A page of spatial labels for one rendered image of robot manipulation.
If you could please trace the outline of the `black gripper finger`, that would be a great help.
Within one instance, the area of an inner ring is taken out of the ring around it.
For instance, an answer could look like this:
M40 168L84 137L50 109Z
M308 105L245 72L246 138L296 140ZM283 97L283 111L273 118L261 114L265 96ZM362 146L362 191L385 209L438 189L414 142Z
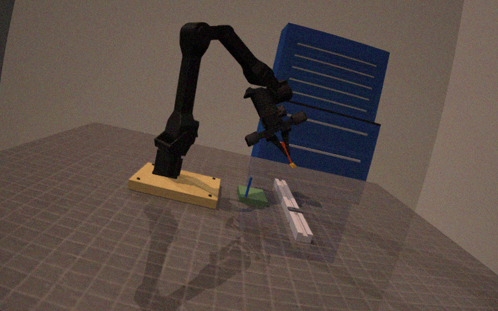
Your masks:
M279 139L277 138L276 134L273 135L273 136L270 136L267 138L267 142L268 141L271 141L272 143L274 143L285 155L286 157L288 157L284 147L282 146L282 144L280 143Z
M285 143L285 146L286 146L286 149L287 149L287 152L289 155L291 155L291 152L290 152L290 146L289 146L289 132L291 131L291 127L286 129L286 130L283 130L281 132L281 135L282 135L282 138L283 138L283 141Z

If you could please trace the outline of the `green tray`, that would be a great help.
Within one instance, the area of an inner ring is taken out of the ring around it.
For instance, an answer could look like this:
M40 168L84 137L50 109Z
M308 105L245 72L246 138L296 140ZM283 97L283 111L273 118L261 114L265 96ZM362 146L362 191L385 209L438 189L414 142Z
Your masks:
M263 190L250 187L250 189L248 191L247 198L245 198L244 196L245 196L246 190L247 190L247 187L238 185L237 193L238 193L238 197L239 197L240 202L267 207L268 200L266 199L266 196L265 196Z

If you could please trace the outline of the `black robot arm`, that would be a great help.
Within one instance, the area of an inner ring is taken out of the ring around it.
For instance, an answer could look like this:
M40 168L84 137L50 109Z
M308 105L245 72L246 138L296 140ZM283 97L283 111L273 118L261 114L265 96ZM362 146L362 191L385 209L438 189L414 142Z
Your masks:
M287 80L277 80L273 70L253 55L230 25L186 23L180 30L182 62L174 111L167 120L165 130L154 139L158 147L152 171L155 175L177 179L182 169L181 157L186 155L198 137L199 122L193 118L196 85L201 59L211 40L219 40L225 46L242 67L243 75L250 84L262 86L257 89L249 87L243 97L250 97L256 110L292 98L293 92ZM263 128L282 122L282 117L287 116L283 105L277 109L260 114Z

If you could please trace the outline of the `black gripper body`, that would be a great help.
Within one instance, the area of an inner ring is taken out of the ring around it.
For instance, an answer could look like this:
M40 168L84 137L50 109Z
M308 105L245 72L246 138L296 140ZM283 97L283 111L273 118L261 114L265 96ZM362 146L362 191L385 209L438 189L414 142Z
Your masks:
M276 104L271 103L271 104L268 104L268 105L258 109L257 112L259 114L259 117L261 118L260 114L262 115L266 112L267 113L271 112L274 109L277 109ZM268 138L270 136L273 136L275 132L277 132L279 130L281 130L281 131L286 130L286 129L290 128L289 126L291 124L299 125L299 124L305 122L307 119L308 118L307 118L304 111L297 112L294 115L291 115L289 120L275 123L269 127L265 127L265 130L260 132L260 133L254 132L254 133L247 135L245 137L245 141L246 141L248 147L252 146L254 144L257 144L259 142L259 140L262 138Z

